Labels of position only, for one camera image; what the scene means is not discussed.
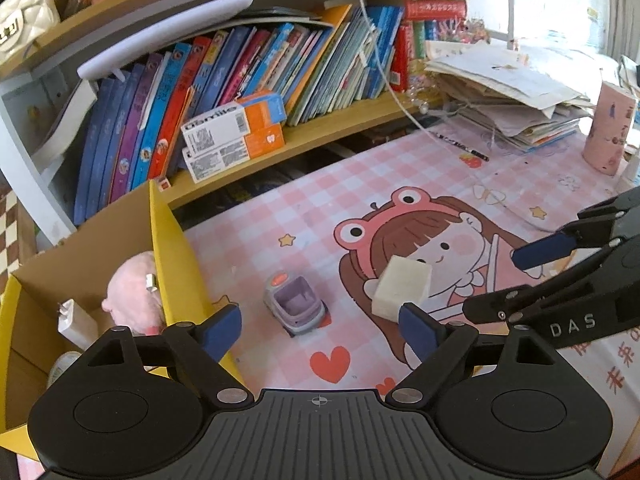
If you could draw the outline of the white sponge block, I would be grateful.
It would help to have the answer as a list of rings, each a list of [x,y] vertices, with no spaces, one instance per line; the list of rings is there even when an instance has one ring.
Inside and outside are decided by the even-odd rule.
[[[393,256],[376,281],[371,299],[372,313],[397,323],[406,302],[420,306],[430,296],[432,266],[410,258]]]

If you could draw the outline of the pink plush pig toy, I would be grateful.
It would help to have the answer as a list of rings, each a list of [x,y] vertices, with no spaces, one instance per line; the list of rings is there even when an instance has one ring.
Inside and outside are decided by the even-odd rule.
[[[119,266],[107,284],[102,310],[115,325],[137,335],[162,332],[166,318],[152,252],[140,252]]]

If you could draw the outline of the purple toy car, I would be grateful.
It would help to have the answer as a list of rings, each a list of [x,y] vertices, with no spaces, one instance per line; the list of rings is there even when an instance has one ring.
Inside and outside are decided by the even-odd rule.
[[[265,284],[264,304],[291,336],[317,328],[328,309],[302,274],[278,271]]]

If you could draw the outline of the white power adapter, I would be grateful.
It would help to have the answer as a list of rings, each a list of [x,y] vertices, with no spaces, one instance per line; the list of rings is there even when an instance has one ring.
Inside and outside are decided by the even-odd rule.
[[[99,325],[75,300],[70,299],[58,308],[58,332],[85,351],[98,340]]]

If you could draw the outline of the black pencil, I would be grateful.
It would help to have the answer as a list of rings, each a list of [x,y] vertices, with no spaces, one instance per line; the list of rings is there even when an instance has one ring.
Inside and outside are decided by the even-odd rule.
[[[470,148],[469,146],[466,146],[465,144],[463,144],[460,141],[451,139],[449,136],[444,136],[441,133],[433,133],[433,136],[439,140],[442,140],[452,146],[454,146],[455,148],[458,148],[461,151],[464,151],[465,153],[471,154],[481,160],[484,160],[484,162],[489,162],[490,159],[487,155],[481,153],[480,151],[477,151],[475,148]]]

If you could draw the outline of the pink cylinder cup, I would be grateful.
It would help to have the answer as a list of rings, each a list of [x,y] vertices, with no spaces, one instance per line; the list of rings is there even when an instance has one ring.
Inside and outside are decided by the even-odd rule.
[[[602,82],[582,158],[593,169],[615,176],[634,123],[638,99],[628,90]]]

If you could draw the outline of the clear tape roll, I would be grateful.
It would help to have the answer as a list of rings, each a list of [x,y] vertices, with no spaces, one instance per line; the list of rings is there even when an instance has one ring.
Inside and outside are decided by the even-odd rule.
[[[54,362],[48,376],[47,387],[50,387],[60,376],[68,370],[79,358],[81,353],[77,351],[67,351],[59,356]]]

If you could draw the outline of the pile of papers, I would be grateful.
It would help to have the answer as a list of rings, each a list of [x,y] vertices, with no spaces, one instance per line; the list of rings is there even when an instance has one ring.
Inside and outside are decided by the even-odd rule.
[[[427,41],[426,71],[459,114],[530,152],[569,136],[588,116],[582,93],[528,65],[525,55],[479,42]]]

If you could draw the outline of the small white card box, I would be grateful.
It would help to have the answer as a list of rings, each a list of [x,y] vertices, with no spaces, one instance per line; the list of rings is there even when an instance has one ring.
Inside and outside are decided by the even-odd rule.
[[[161,191],[167,191],[171,188],[171,183],[166,177],[158,177],[155,182]]]

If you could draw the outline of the yellow cardboard box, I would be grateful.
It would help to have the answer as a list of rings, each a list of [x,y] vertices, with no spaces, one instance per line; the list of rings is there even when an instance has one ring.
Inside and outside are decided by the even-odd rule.
[[[58,306],[78,302],[101,330],[107,284],[139,252],[155,256],[166,320],[201,323],[229,304],[209,299],[194,251],[154,183],[108,205],[74,234],[12,274],[1,300],[1,445],[34,458],[26,420],[70,343],[58,333]]]

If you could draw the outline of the wooden chessboard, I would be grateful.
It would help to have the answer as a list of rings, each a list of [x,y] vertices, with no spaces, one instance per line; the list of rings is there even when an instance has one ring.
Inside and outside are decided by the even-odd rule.
[[[18,213],[20,203],[14,192],[1,199],[0,218],[0,292],[4,292],[11,272],[20,265],[20,243],[18,242]]]

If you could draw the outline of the row of colourful books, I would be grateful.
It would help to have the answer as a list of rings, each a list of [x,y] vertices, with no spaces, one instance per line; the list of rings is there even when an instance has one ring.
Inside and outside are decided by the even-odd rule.
[[[280,125],[296,127],[384,91],[405,12],[399,6],[334,6],[317,21],[260,16],[176,42],[94,81],[72,220],[158,177],[188,171],[181,127],[259,91],[280,94]]]

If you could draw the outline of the white curved lamp bar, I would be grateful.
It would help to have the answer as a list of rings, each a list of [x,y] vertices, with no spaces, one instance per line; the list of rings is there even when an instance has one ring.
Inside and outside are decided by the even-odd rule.
[[[246,10],[253,1],[213,0],[164,18],[89,58],[78,67],[77,75],[81,79],[96,80],[114,74],[145,53],[230,20]]]

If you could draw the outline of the cream quilted handbag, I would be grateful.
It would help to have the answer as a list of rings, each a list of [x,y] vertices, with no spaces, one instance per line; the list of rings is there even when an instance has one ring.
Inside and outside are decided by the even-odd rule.
[[[2,64],[61,21],[54,0],[4,0],[0,18]]]

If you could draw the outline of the white shelf post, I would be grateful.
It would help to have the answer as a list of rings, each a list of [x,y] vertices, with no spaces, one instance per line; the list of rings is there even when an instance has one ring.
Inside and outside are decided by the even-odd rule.
[[[55,246],[76,231],[50,183],[32,162],[1,93],[1,171],[42,235]]]

